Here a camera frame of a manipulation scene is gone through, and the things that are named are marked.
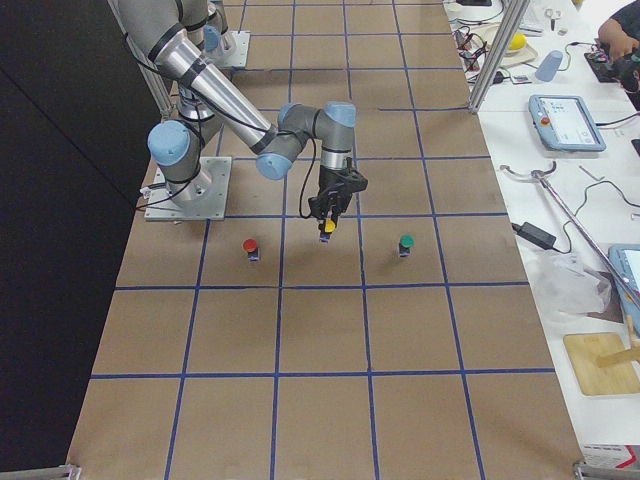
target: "person's arm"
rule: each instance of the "person's arm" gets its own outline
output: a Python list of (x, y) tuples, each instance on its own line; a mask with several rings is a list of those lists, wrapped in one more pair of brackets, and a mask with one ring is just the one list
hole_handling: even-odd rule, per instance
[(622, 25), (613, 18), (602, 24), (598, 30), (598, 38), (600, 42), (609, 45), (609, 57), (611, 57), (611, 60), (617, 60), (640, 46), (640, 42), (627, 35), (622, 29)]

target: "blue joint cap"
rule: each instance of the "blue joint cap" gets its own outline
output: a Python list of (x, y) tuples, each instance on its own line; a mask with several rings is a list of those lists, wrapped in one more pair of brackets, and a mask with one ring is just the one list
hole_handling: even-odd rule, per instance
[(291, 160), (278, 153), (263, 153), (258, 155), (256, 166), (262, 175), (270, 180), (284, 178), (291, 168)]
[(220, 45), (220, 32), (213, 25), (204, 26), (204, 49), (211, 52)]
[(299, 103), (285, 103), (280, 109), (280, 113), (278, 113), (278, 125), (282, 125), (284, 123), (284, 117), (287, 116), (289, 110), (291, 110), (296, 105), (300, 105)]
[(163, 167), (175, 165), (189, 150), (189, 131), (175, 120), (169, 120), (153, 127), (147, 138), (151, 155)]
[(329, 102), (324, 107), (324, 112), (334, 122), (345, 127), (356, 126), (356, 106), (348, 102)]

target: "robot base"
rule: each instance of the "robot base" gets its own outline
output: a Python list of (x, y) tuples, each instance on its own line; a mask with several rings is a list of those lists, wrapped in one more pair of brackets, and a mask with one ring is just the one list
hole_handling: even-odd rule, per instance
[(249, 37), (250, 32), (246, 31), (232, 31), (231, 34), (236, 41), (236, 51), (229, 55), (227, 58), (223, 58), (215, 62), (215, 66), (220, 69), (225, 68), (245, 68), (247, 66), (247, 56), (249, 54)]
[[(200, 165), (212, 178), (211, 187), (194, 205), (181, 207), (173, 201), (159, 203), (145, 210), (144, 218), (150, 222), (187, 220), (224, 220), (231, 174), (231, 157), (202, 157)], [(164, 175), (157, 170), (155, 183), (164, 183)], [(168, 197), (164, 188), (152, 190), (148, 203), (158, 202)]]

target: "yellow lemon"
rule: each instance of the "yellow lemon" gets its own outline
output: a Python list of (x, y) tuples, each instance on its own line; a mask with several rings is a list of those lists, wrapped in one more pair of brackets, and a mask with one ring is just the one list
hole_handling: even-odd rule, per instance
[(520, 50), (521, 48), (524, 48), (526, 44), (527, 37), (525, 37), (522, 33), (516, 33), (511, 39), (509, 50)]

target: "plastic bag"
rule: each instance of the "plastic bag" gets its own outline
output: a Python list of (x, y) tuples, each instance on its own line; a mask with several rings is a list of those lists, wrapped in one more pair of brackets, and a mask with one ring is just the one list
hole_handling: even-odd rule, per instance
[(585, 267), (576, 254), (545, 251), (532, 288), (538, 306), (565, 313), (604, 312), (611, 300), (611, 282)]

